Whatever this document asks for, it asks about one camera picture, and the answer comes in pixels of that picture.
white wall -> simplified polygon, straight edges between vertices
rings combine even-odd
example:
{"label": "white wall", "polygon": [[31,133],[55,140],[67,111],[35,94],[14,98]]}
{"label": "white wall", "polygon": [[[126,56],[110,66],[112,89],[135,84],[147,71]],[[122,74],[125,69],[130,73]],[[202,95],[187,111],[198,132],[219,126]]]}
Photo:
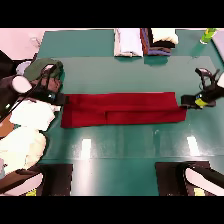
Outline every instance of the white wall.
{"label": "white wall", "polygon": [[[30,40],[36,36],[40,41],[45,31],[57,30],[87,30],[99,28],[0,28],[0,50],[6,53],[10,58],[26,59],[33,58],[38,52],[38,47],[33,45]],[[178,28],[178,29],[205,29],[205,28]]]}

table surface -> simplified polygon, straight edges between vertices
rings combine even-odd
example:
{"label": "table surface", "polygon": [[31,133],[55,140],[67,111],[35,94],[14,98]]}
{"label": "table surface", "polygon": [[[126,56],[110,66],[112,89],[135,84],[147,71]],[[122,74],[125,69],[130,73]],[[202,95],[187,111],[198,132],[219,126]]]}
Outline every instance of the table surface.
{"label": "table surface", "polygon": [[[224,66],[212,41],[200,44],[203,31],[176,32],[171,57],[144,58],[114,58],[113,30],[46,32],[38,58],[63,62],[64,93],[174,91],[180,103],[199,91],[196,67]],[[220,99],[215,108],[189,110],[180,123],[78,129],[60,128],[61,111],[45,133],[40,163],[74,164],[71,195],[158,195],[157,161],[208,160],[224,173],[223,110]]]}

